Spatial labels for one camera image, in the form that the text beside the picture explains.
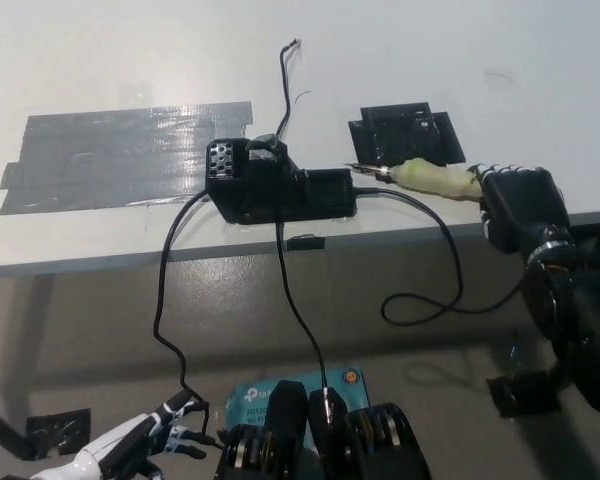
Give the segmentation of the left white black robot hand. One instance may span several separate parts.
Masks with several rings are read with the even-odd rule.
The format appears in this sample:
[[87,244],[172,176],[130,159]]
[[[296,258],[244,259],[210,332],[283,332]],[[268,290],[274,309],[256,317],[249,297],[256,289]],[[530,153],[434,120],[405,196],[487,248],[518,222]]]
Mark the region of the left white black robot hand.
[[207,412],[209,404],[188,390],[166,400],[154,411],[140,414],[102,434],[69,463],[33,475],[35,479],[163,479],[163,470],[150,457],[161,453],[186,454],[203,459],[206,453],[186,440],[212,445],[214,439],[191,431],[177,421],[192,412]]

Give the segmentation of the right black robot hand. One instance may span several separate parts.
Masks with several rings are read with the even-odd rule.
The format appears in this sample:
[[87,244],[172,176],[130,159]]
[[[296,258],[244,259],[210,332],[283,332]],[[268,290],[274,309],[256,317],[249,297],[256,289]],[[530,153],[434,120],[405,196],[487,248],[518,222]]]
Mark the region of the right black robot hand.
[[528,258],[545,243],[571,239],[569,214],[549,171],[478,164],[470,172],[482,191],[485,237],[497,250]]

